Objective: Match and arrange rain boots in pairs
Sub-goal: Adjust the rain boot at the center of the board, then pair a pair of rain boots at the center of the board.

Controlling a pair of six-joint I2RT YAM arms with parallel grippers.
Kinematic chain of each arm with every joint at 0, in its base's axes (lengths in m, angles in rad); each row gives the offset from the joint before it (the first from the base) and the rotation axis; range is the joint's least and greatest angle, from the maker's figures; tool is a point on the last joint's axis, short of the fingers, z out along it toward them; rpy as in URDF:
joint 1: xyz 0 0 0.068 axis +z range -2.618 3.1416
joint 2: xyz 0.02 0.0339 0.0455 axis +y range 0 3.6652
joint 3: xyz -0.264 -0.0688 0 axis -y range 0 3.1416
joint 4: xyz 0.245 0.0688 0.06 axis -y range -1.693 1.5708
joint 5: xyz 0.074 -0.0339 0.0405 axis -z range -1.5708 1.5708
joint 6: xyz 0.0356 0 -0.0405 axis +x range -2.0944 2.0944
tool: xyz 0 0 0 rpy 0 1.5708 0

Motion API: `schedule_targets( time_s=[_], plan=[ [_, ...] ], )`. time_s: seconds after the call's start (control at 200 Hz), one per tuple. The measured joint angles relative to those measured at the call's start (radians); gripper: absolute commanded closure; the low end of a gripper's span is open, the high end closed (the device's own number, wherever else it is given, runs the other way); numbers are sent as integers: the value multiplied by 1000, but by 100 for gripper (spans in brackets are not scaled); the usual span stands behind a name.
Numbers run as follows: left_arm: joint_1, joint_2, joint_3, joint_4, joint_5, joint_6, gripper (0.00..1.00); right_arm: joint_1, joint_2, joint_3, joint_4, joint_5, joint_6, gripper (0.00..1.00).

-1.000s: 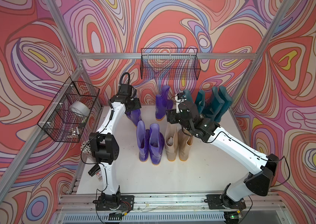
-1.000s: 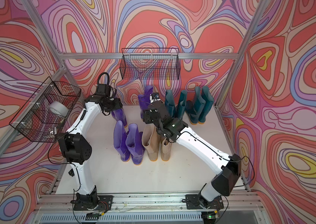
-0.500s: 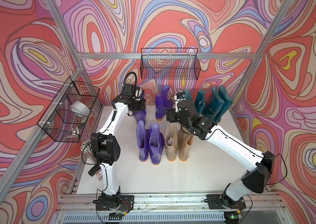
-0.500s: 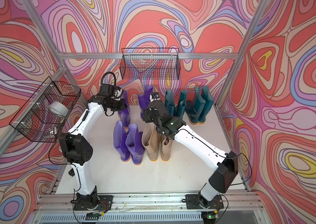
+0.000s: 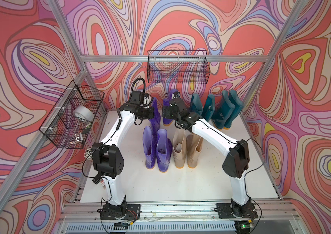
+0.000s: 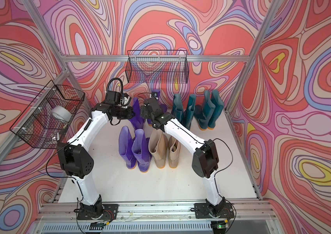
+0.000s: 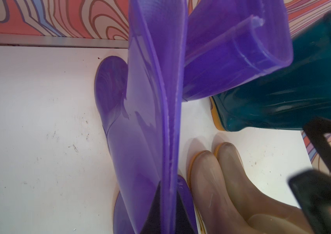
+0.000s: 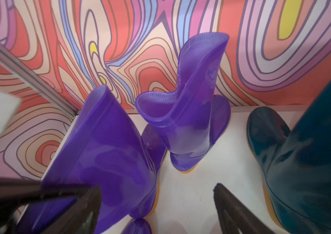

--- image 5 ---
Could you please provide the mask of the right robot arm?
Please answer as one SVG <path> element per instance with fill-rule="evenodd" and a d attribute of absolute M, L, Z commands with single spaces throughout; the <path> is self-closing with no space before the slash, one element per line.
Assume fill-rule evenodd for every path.
<path fill-rule="evenodd" d="M 248 204 L 249 195 L 245 185 L 245 176 L 248 173 L 250 162 L 248 143 L 245 140 L 233 139 L 213 125 L 208 123 L 201 115 L 190 112 L 180 97 L 174 97 L 169 105 L 162 108 L 162 116 L 173 119 L 175 126 L 202 137 L 224 156 L 223 171 L 230 177 L 232 187 L 232 201 L 238 206 Z"/>

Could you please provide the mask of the beige boot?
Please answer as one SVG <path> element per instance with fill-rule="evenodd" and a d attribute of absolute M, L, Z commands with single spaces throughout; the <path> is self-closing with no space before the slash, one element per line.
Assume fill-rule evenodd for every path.
<path fill-rule="evenodd" d="M 203 148 L 203 138 L 196 134 L 190 134 L 186 138 L 186 145 L 188 167 L 195 168 Z"/>
<path fill-rule="evenodd" d="M 184 167 L 186 161 L 186 133 L 185 130 L 176 129 L 173 141 L 173 159 L 175 166 L 179 169 Z"/>

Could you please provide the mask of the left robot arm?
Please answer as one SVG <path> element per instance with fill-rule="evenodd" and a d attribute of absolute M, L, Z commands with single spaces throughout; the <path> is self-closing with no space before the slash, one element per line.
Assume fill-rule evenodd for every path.
<path fill-rule="evenodd" d="M 120 151 L 121 146 L 127 146 L 129 141 L 124 137 L 129 128 L 139 120 L 151 120 L 159 111 L 154 106 L 142 106 L 125 103 L 117 109 L 118 118 L 106 137 L 99 143 L 93 144 L 93 168 L 97 175 L 92 179 L 95 184 L 105 181 L 108 187 L 108 200 L 113 206 L 121 206 L 125 200 L 125 193 L 120 186 L 118 176 L 124 168 L 124 159 Z"/>

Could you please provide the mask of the beige boot front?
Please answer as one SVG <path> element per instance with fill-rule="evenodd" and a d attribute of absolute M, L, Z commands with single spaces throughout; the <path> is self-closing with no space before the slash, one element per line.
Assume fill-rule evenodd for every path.
<path fill-rule="evenodd" d="M 190 134 L 186 138 L 186 145 L 188 167 L 195 168 L 203 148 L 203 138 L 196 134 Z"/>

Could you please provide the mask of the teal boot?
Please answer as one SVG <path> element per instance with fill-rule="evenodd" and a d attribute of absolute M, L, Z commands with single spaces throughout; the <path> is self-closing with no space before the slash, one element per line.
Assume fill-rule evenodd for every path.
<path fill-rule="evenodd" d="M 202 115 L 203 106 L 202 106 L 202 102 L 200 100 L 200 96 L 197 93 L 194 93 L 192 95 L 189 109 L 190 109 L 190 112 L 194 112 L 200 116 Z"/>
<path fill-rule="evenodd" d="M 228 98 L 230 102 L 234 105 L 230 116 L 225 122 L 224 128 L 229 129 L 232 126 L 233 121 L 238 117 L 239 113 L 242 111 L 244 107 L 244 103 L 239 98 L 237 92 L 235 90 L 230 90 L 228 94 Z"/>
<path fill-rule="evenodd" d="M 203 107 L 202 117 L 209 122 L 213 116 L 215 111 L 215 96 L 213 94 L 209 94 L 207 96 L 205 105 Z"/>
<path fill-rule="evenodd" d="M 234 105 L 228 98 L 228 94 L 228 91 L 222 92 L 222 98 L 220 100 L 219 106 L 212 116 L 213 124 L 217 129 L 224 128 L 225 122 L 227 121 L 232 112 L 232 109 L 234 108 Z"/>

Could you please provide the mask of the purple boot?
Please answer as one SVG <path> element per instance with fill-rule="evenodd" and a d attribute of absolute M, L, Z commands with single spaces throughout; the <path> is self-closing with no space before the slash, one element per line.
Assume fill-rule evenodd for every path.
<path fill-rule="evenodd" d="M 167 130 L 157 131 L 156 158 L 158 168 L 161 172 L 167 172 L 172 154 L 172 143 L 167 135 Z"/>
<path fill-rule="evenodd" d="M 154 108 L 154 118 L 150 120 L 150 123 L 152 127 L 153 136 L 157 137 L 157 132 L 160 129 L 161 115 L 158 110 L 158 103 L 156 97 L 153 98 L 153 102 L 151 106 Z"/>
<path fill-rule="evenodd" d="M 146 126 L 143 132 L 143 147 L 145 154 L 145 166 L 147 169 L 153 169 L 155 166 L 156 143 L 157 135 L 153 132 L 151 126 Z"/>
<path fill-rule="evenodd" d="M 164 126 L 169 126 L 174 120 L 177 120 L 179 113 L 180 92 L 172 89 L 166 93 L 163 99 L 162 122 Z"/>

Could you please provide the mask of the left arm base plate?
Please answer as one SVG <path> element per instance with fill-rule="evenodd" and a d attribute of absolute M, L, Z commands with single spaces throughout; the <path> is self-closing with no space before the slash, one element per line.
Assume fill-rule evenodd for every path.
<path fill-rule="evenodd" d="M 104 204 L 97 212 L 101 220 L 137 220 L 140 218 L 140 204 L 124 204 L 114 206 L 109 203 Z"/>

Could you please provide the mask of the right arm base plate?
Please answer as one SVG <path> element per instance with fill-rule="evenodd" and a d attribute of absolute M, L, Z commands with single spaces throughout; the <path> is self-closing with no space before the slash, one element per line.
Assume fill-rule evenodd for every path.
<path fill-rule="evenodd" d="M 258 214 L 255 206 L 251 201 L 248 201 L 244 206 L 240 206 L 235 202 L 217 203 L 214 211 L 218 213 L 220 219 L 256 219 Z"/>

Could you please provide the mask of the purple boot front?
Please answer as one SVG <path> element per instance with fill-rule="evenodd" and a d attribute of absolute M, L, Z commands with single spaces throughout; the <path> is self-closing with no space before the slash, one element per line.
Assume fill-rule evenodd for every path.
<path fill-rule="evenodd" d="M 145 154 L 145 166 L 147 169 L 153 169 L 155 166 L 156 143 L 157 135 L 153 132 L 151 126 L 146 126 L 143 132 L 143 147 Z"/>

